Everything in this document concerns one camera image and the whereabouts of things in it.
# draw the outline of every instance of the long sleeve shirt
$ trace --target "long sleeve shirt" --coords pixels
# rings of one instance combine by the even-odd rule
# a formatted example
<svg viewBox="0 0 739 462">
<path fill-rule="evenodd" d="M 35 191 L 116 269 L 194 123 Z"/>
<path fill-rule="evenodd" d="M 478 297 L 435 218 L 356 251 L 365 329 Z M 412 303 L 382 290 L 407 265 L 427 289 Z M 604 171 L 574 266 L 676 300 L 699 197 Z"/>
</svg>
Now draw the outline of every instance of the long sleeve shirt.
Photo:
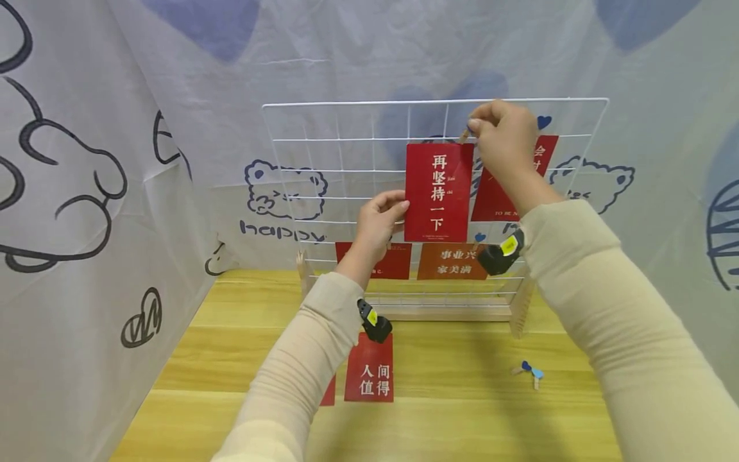
<svg viewBox="0 0 739 462">
<path fill-rule="evenodd" d="M 521 219 L 542 297 L 588 355 L 626 461 L 739 461 L 739 408 L 680 319 L 582 200 Z M 217 462 L 302 461 L 361 327 L 362 289 L 321 276 L 251 383 Z"/>
</svg>

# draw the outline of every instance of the wire mesh panel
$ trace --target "wire mesh panel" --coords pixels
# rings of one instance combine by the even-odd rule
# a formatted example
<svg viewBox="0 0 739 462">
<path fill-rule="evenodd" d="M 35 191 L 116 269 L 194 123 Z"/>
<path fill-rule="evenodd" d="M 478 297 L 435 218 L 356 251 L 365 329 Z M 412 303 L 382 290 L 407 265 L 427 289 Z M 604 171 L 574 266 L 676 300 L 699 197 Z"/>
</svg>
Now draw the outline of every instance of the wire mesh panel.
<svg viewBox="0 0 739 462">
<path fill-rule="evenodd" d="M 355 235 L 359 208 L 381 191 L 403 189 L 408 143 L 453 143 L 468 114 L 487 100 L 356 101 L 265 104 L 263 115 L 272 141 L 279 184 L 273 197 L 287 203 L 299 250 L 318 273 L 336 265 L 336 242 Z M 555 188 L 570 195 L 596 134 L 607 98 L 508 99 L 538 116 L 543 134 L 559 136 L 545 177 L 565 179 Z M 474 137 L 468 143 L 476 143 Z M 470 212 L 482 174 L 475 151 Z M 515 222 L 471 222 L 468 242 L 498 243 Z M 308 236 L 322 235 L 320 242 Z M 393 242 L 403 242 L 396 236 Z M 486 310 L 504 316 L 524 279 L 522 260 L 507 274 L 486 280 L 417 280 L 422 244 L 413 243 L 410 280 L 373 279 L 366 298 L 395 312 Z"/>
</svg>

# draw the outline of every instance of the wooden clothespin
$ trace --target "wooden clothespin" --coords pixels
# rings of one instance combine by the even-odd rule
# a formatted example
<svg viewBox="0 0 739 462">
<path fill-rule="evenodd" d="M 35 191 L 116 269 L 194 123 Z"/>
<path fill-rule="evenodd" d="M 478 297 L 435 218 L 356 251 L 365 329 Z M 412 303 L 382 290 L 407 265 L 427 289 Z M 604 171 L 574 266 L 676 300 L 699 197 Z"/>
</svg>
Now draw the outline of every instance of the wooden clothespin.
<svg viewBox="0 0 739 462">
<path fill-rule="evenodd" d="M 531 374 L 534 375 L 534 390 L 539 391 L 539 380 L 544 378 L 544 373 L 539 369 L 531 369 Z"/>
<path fill-rule="evenodd" d="M 487 236 L 483 233 L 477 233 L 474 235 L 474 244 L 472 245 L 472 251 L 477 253 L 477 249 L 480 248 L 480 244 L 483 243 Z"/>
<path fill-rule="evenodd" d="M 522 363 L 521 363 L 521 366 L 520 366 L 520 367 L 515 367 L 515 368 L 514 368 L 514 369 L 513 369 L 512 371 L 511 371 L 511 375 L 512 375 L 512 376 L 515 376 L 515 375 L 517 375 L 517 374 L 520 374 L 520 373 L 522 373 L 522 372 L 526 372 L 526 371 L 529 371 L 529 370 L 531 370 L 531 366 L 530 366 L 530 365 L 528 365 L 528 362 L 524 361 L 524 362 L 522 362 Z"/>
<path fill-rule="evenodd" d="M 457 142 L 459 144 L 466 143 L 467 142 L 467 138 L 469 138 L 469 135 L 470 135 L 469 130 L 468 129 L 464 129 L 464 132 L 462 132 L 462 134 L 460 135 L 460 139 Z"/>
</svg>

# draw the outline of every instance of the wooden tabletop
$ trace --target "wooden tabletop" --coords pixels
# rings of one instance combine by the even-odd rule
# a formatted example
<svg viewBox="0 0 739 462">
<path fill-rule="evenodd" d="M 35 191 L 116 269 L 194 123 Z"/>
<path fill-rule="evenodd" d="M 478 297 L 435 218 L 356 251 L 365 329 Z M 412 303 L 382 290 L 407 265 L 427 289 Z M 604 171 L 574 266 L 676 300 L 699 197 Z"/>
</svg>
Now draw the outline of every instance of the wooden tabletop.
<svg viewBox="0 0 739 462">
<path fill-rule="evenodd" d="M 295 271 L 230 271 L 213 286 L 112 461 L 208 461 L 300 302 Z M 395 402 L 336 405 L 309 461 L 620 461 L 588 360 L 534 296 L 522 340 L 503 323 L 395 322 Z M 545 373 L 511 376 L 526 360 Z"/>
</svg>

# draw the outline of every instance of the card on table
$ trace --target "card on table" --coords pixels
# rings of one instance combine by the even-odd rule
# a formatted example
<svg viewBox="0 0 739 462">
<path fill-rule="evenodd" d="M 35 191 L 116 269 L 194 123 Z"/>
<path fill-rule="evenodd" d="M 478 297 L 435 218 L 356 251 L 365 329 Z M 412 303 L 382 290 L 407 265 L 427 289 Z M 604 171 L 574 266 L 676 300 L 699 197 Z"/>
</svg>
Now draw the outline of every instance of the card on table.
<svg viewBox="0 0 739 462">
<path fill-rule="evenodd" d="M 375 343 L 360 333 L 359 343 L 349 353 L 344 401 L 392 403 L 394 388 L 392 334 L 385 342 Z"/>
<path fill-rule="evenodd" d="M 540 135 L 534 150 L 534 166 L 544 176 L 554 153 L 558 135 Z M 487 169 L 483 169 L 480 187 L 472 208 L 471 221 L 518 221 L 516 208 L 500 184 Z"/>
<path fill-rule="evenodd" d="M 473 144 L 406 147 L 407 242 L 465 242 Z"/>
<path fill-rule="evenodd" d="M 418 264 L 418 280 L 422 279 L 473 279 L 483 281 L 488 274 L 480 263 L 477 254 L 486 245 L 445 244 L 428 242 L 423 244 Z"/>
<path fill-rule="evenodd" d="M 319 406 L 333 406 L 336 404 L 336 376 L 328 383 L 328 388 Z"/>
<path fill-rule="evenodd" d="M 340 262 L 347 254 L 351 242 L 337 242 L 336 261 Z M 373 279 L 408 279 L 411 271 L 412 244 L 391 244 L 385 257 L 372 269 Z"/>
</svg>

